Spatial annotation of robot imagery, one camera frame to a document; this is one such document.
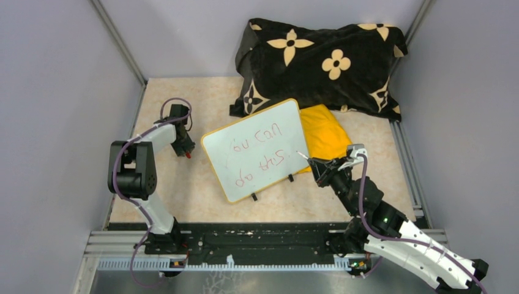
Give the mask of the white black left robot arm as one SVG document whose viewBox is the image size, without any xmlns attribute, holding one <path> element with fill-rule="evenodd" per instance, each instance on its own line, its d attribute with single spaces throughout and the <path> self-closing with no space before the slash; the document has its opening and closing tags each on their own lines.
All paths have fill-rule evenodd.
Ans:
<svg viewBox="0 0 519 294">
<path fill-rule="evenodd" d="M 157 193 L 155 156 L 172 148 L 178 157 L 190 158 L 195 143 L 189 136 L 192 122 L 191 105 L 173 98 L 168 115 L 159 119 L 142 134 L 127 141 L 114 141 L 110 146 L 107 185 L 110 192 L 135 205 L 147 225 L 142 241 L 145 254 L 175 254 L 185 247 L 178 221 L 168 212 Z"/>
</svg>

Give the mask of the red capped white marker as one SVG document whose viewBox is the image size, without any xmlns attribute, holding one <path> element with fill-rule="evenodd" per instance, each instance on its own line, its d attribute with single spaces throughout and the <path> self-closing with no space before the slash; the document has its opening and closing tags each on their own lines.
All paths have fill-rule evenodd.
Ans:
<svg viewBox="0 0 519 294">
<path fill-rule="evenodd" d="M 303 154 L 302 152 L 300 152 L 300 151 L 296 151 L 296 152 L 298 153 L 298 155 L 300 155 L 301 157 L 303 157 L 305 160 L 308 160 L 308 159 L 309 159 L 309 157 L 308 157 L 307 155 Z"/>
</svg>

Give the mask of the yellow framed whiteboard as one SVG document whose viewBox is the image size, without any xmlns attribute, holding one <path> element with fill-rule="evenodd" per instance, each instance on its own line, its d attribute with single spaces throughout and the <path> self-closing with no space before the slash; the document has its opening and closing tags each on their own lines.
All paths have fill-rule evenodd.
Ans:
<svg viewBox="0 0 519 294">
<path fill-rule="evenodd" d="M 202 147 L 230 203 L 239 202 L 308 167 L 301 112 L 287 99 L 213 130 Z"/>
</svg>

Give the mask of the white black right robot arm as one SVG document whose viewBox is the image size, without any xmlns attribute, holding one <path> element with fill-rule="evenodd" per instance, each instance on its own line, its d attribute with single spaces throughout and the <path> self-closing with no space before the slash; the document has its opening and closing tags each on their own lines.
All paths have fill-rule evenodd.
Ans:
<svg viewBox="0 0 519 294">
<path fill-rule="evenodd" d="M 383 192 L 367 176 L 367 156 L 358 157 L 362 174 L 352 179 L 354 160 L 307 160 L 318 187 L 330 187 L 352 217 L 344 233 L 328 239 L 337 256 L 375 254 L 413 273 L 436 293 L 487 293 L 482 279 L 488 263 L 464 258 L 440 244 L 383 200 Z"/>
</svg>

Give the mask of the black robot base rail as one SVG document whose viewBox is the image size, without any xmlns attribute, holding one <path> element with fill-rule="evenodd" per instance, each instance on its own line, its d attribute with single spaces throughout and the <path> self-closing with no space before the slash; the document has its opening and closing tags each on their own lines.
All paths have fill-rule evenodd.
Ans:
<svg viewBox="0 0 519 294">
<path fill-rule="evenodd" d="M 346 271 L 358 275 L 382 257 L 404 269 L 426 270 L 432 244 L 446 242 L 440 230 L 415 230 L 425 249 L 409 239 L 380 241 L 346 234 L 347 223 L 181 224 L 180 242 L 145 236 L 142 224 L 111 224 L 92 232 L 84 251 L 98 269 L 137 273 L 157 271 L 173 277 L 202 271 Z"/>
</svg>

